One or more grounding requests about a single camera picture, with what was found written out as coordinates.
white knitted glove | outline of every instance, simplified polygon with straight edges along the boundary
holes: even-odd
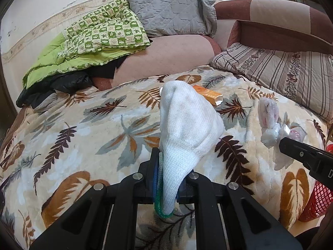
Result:
[[[159,149],[163,152],[161,207],[162,213],[169,215],[174,210],[181,182],[216,145],[224,132],[224,124],[212,105],[184,81],[169,81],[163,86],[160,111]]]

silver screw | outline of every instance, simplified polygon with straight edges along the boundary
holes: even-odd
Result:
[[[135,173],[135,174],[133,174],[133,178],[135,180],[140,180],[143,178],[143,175],[141,173]]]
[[[236,182],[230,182],[228,184],[228,187],[231,189],[231,190],[237,190],[238,189],[238,184]]]
[[[189,177],[193,180],[196,180],[197,178],[199,178],[199,174],[196,172],[192,172],[189,174]]]
[[[96,191],[100,191],[100,190],[103,189],[103,187],[104,187],[104,185],[103,185],[102,183],[96,183],[96,184],[94,185],[94,190],[96,190]]]

gray quilted pillow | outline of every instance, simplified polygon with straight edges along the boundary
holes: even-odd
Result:
[[[149,37],[216,33],[215,0],[127,1]]]

green blanket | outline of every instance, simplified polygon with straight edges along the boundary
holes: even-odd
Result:
[[[114,0],[64,29],[23,77],[29,88],[47,76],[104,65],[149,46],[147,34],[127,0]]]

red plastic basket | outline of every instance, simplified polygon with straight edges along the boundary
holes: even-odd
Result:
[[[333,144],[328,145],[326,151],[332,153]],[[300,215],[299,220],[301,222],[308,222],[323,216],[328,206],[331,204],[332,199],[331,191],[319,181],[316,181],[309,201]]]

